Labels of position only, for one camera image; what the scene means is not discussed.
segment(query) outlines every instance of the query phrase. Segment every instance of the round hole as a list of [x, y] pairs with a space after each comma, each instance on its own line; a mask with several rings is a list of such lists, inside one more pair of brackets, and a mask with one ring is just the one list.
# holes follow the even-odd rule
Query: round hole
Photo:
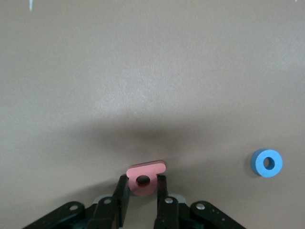
[[137, 181], [138, 186], [142, 186], [142, 187], [149, 185], [149, 183], [151, 182], [149, 177], [145, 176], [145, 175], [139, 176], [136, 179], [136, 181]]
[[104, 204], [110, 204], [110, 203], [111, 203], [111, 199], [104, 200]]
[[196, 208], [198, 209], [198, 210], [204, 210], [205, 209], [205, 206], [203, 205], [203, 204], [196, 204]]
[[70, 209], [70, 211], [74, 211], [74, 210], [78, 209], [78, 206], [77, 205], [73, 205], [69, 209]]
[[264, 160], [264, 166], [266, 169], [271, 170], [275, 166], [275, 161], [271, 157], [266, 157]]
[[173, 199], [172, 199], [172, 198], [166, 198], [166, 199], [165, 199], [165, 202], [166, 202], [167, 204], [171, 204], [171, 203], [173, 203]]

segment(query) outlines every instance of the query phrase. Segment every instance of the hole in blue ring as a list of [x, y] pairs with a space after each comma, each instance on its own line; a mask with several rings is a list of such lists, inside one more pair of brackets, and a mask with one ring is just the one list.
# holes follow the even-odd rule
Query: hole in blue ring
[[264, 160], [264, 167], [268, 170], [273, 169], [275, 166], [275, 161], [271, 157], [266, 157]]

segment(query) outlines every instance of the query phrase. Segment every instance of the white mark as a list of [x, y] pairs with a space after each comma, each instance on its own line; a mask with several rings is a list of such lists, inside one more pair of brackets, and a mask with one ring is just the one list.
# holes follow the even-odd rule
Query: white mark
[[30, 0], [30, 11], [32, 12], [33, 10], [33, 0]]

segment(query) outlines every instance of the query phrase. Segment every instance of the pink plastic part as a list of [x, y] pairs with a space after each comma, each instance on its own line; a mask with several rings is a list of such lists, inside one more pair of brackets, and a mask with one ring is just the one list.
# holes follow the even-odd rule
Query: pink plastic part
[[[138, 164], [129, 167], [126, 172], [129, 178], [128, 185], [130, 191], [138, 196], [148, 196], [157, 189], [157, 174], [164, 173], [166, 166], [163, 161], [152, 161], [144, 164]], [[145, 185], [139, 185], [137, 178], [139, 176], [148, 176], [150, 182]]]

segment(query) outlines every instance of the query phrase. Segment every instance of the blue ring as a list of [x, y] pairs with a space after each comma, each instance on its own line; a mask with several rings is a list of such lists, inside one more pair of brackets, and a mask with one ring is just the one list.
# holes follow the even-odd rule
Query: blue ring
[[[264, 160], [269, 159], [269, 165], [264, 166]], [[281, 155], [272, 149], [259, 149], [255, 151], [251, 158], [251, 167], [255, 173], [262, 177], [273, 177], [278, 174], [283, 167]]]

